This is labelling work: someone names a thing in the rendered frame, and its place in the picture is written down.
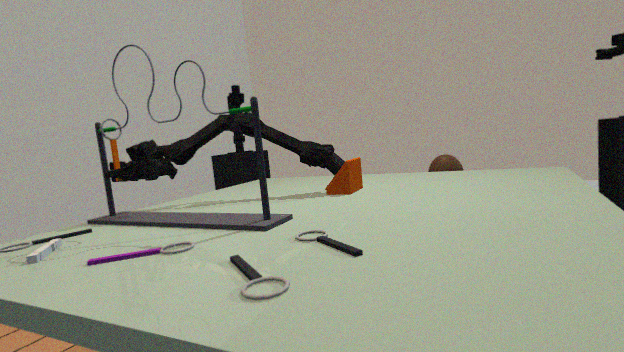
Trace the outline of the orange handle with grey loop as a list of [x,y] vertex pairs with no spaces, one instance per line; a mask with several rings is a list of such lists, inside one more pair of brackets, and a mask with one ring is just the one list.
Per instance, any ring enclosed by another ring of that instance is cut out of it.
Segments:
[[114,163],[114,170],[116,170],[116,169],[119,169],[119,168],[120,168],[120,162],[119,162],[119,156],[118,156],[118,149],[117,149],[117,142],[116,142],[116,140],[117,140],[118,138],[120,138],[120,136],[121,136],[121,134],[122,134],[122,129],[121,129],[121,128],[119,128],[120,133],[119,133],[118,137],[116,137],[116,138],[112,138],[112,139],[111,139],[111,138],[109,138],[109,137],[107,137],[107,136],[104,134],[104,132],[103,132],[102,125],[103,125],[103,123],[104,123],[105,121],[108,121],[108,120],[113,120],[113,121],[115,121],[115,122],[118,124],[118,126],[119,126],[119,127],[121,127],[121,125],[120,125],[120,123],[119,123],[117,120],[115,120],[114,118],[105,118],[104,120],[102,120],[102,121],[101,121],[101,124],[100,124],[100,132],[102,133],[102,136],[103,136],[104,138],[106,138],[106,139],[110,140],[110,143],[111,143],[111,150],[112,150],[112,156],[113,156],[113,163]]

